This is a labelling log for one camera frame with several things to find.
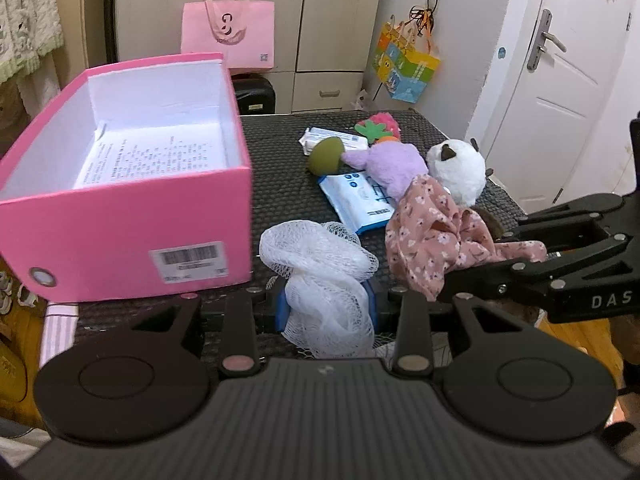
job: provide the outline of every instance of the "barcode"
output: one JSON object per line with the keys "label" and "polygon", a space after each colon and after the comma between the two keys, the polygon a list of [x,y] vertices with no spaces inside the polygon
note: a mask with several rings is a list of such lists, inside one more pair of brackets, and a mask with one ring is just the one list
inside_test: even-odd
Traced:
{"label": "barcode", "polygon": [[161,253],[165,265],[185,264],[199,260],[211,260],[218,257],[218,248],[215,245],[204,247],[192,247]]}

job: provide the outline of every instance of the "door hinge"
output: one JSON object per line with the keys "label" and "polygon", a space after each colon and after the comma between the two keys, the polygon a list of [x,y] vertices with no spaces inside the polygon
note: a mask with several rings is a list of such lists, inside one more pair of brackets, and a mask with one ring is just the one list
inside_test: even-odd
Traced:
{"label": "door hinge", "polygon": [[564,187],[561,187],[561,188],[560,188],[560,191],[558,191],[558,194],[557,194],[557,195],[556,195],[556,197],[554,198],[554,200],[553,200],[552,204],[555,204],[555,203],[558,201],[558,199],[560,198],[560,195],[562,195],[562,192],[563,192],[563,191],[564,191]]}

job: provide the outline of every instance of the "barcode label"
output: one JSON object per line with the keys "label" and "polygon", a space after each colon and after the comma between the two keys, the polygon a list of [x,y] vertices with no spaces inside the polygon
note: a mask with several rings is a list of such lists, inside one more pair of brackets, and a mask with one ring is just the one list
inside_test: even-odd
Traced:
{"label": "barcode label", "polygon": [[165,283],[195,282],[228,275],[224,244],[209,242],[149,251]]}

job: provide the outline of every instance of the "black suitcase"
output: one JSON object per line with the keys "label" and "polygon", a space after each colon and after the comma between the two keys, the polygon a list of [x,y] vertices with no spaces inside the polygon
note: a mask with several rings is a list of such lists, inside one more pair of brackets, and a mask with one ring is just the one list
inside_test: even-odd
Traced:
{"label": "black suitcase", "polygon": [[276,92],[271,83],[257,74],[233,76],[240,115],[276,113]]}

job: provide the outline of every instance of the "blue wet wipes package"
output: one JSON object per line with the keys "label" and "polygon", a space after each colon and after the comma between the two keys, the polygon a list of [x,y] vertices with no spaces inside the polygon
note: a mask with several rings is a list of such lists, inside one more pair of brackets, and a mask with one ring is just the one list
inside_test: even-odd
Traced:
{"label": "blue wet wipes package", "polygon": [[327,175],[318,181],[340,222],[356,234],[384,227],[396,204],[365,171]]}

